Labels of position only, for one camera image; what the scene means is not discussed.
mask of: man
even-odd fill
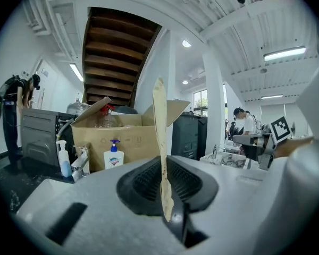
[[[244,123],[244,132],[242,135],[252,135],[256,134],[256,120],[252,114],[245,112],[242,108],[236,108],[234,110],[234,119],[236,120],[245,120]]]

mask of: hand sanitizer bottle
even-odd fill
[[[116,143],[119,140],[111,140],[112,146],[109,151],[104,152],[105,169],[123,165],[124,152],[118,151]]]
[[[61,150],[59,151],[59,166],[60,171],[62,172],[64,177],[69,177],[72,175],[72,170],[70,166],[69,153],[65,149],[66,141],[57,141],[58,145],[60,145]]]

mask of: sink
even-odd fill
[[[26,222],[31,221],[34,213],[71,186],[71,183],[45,179],[28,197],[16,215]]]

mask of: open cardboard box flap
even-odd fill
[[[95,102],[91,107],[89,107],[86,111],[84,111],[81,115],[79,115],[75,119],[73,124],[76,124],[76,123],[90,117],[92,114],[95,114],[97,111],[99,111],[101,108],[103,108],[110,101],[111,101],[111,99],[106,96],[102,100]]]
[[[182,114],[190,104],[189,101],[167,100],[166,101],[166,125],[170,126]],[[151,105],[142,117],[143,125],[155,125],[154,106]]]
[[[105,97],[104,99],[94,103],[91,107],[89,107],[86,111],[84,111],[81,115],[75,119],[72,125],[76,125],[76,123],[83,121],[86,118],[89,118],[96,112],[98,112],[101,108],[103,108],[106,104],[111,101],[110,98]],[[167,109],[167,126],[170,126],[184,111],[184,109],[190,104],[188,101],[181,100],[167,100],[166,101],[166,109]],[[154,106],[151,105],[142,116],[142,125],[155,125],[154,121]]]

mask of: white pillar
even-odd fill
[[[214,145],[224,144],[225,107],[223,83],[216,53],[210,49],[203,55],[208,94],[208,130],[206,155],[213,152]]]
[[[168,86],[166,89],[166,97],[168,100],[175,98],[175,75],[176,75],[176,41],[175,34],[170,31],[170,45],[169,45],[169,69],[168,69]],[[172,146],[172,129],[173,124],[166,129],[166,148],[167,154],[171,155]]]

